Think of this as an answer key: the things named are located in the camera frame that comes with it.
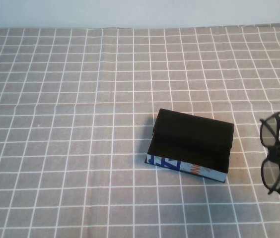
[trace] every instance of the grid pattern tablecloth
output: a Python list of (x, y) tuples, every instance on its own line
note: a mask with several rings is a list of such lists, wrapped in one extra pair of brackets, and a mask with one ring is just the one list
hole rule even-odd
[[(235, 123), (226, 183), (144, 163), (160, 108)], [(274, 111), (280, 26), (0, 29), (0, 238), (280, 238)]]

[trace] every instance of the black glasses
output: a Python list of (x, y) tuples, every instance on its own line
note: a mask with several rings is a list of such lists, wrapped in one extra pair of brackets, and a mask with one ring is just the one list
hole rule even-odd
[(280, 112), (269, 118), (260, 119), (260, 141), (268, 149), (267, 158), (261, 165), (261, 178), (268, 194), (276, 191), (280, 194), (280, 165), (277, 162), (277, 147), (280, 146)]

